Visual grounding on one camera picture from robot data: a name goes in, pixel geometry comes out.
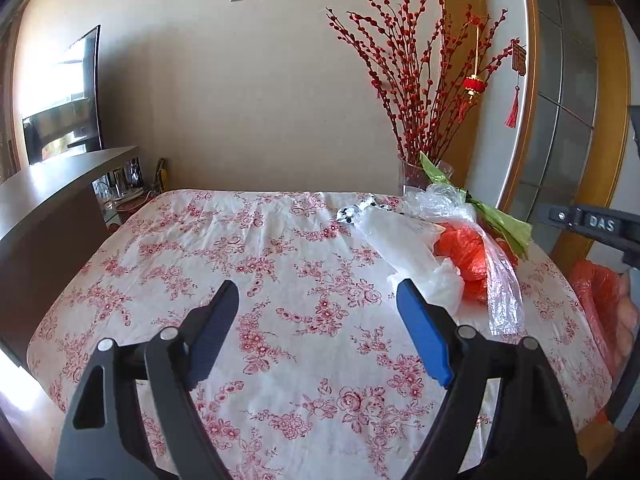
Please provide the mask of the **right human hand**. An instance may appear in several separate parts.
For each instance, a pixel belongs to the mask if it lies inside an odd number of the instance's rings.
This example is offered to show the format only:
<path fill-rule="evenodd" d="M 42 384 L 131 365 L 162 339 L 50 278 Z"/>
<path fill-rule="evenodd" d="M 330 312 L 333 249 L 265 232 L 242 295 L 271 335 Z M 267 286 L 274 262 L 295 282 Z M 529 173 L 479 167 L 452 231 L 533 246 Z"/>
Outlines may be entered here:
<path fill-rule="evenodd" d="M 620 274 L 618 281 L 618 301 L 616 304 L 616 332 L 614 348 L 614 374 L 617 375 L 634 348 L 634 330 L 638 325 L 638 308 L 630 296 L 628 273 Z"/>

